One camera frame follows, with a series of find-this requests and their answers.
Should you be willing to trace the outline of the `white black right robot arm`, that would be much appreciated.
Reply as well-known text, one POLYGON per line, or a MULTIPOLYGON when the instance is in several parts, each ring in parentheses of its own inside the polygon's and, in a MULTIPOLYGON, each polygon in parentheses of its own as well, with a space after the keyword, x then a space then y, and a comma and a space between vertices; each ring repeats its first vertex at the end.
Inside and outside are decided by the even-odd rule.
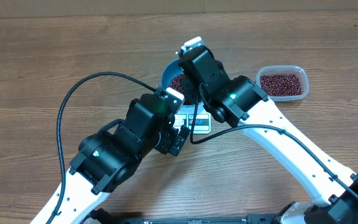
POLYGON ((266 92, 250 78, 230 79, 222 63, 203 44, 185 44, 178 65, 183 87, 196 94, 212 117, 266 149, 309 194, 293 202, 275 223, 358 223, 358 174, 335 161, 286 119, 266 92))

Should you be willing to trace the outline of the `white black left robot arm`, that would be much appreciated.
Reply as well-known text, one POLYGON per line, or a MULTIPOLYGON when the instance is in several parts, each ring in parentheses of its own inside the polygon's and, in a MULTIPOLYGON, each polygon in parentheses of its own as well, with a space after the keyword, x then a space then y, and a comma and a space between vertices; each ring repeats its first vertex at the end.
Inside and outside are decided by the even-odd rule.
POLYGON ((185 97, 159 88, 131 101, 125 119, 85 138, 71 160, 66 179, 33 223, 81 223, 120 184, 130 178, 153 149, 177 156, 190 130, 174 127, 185 97))

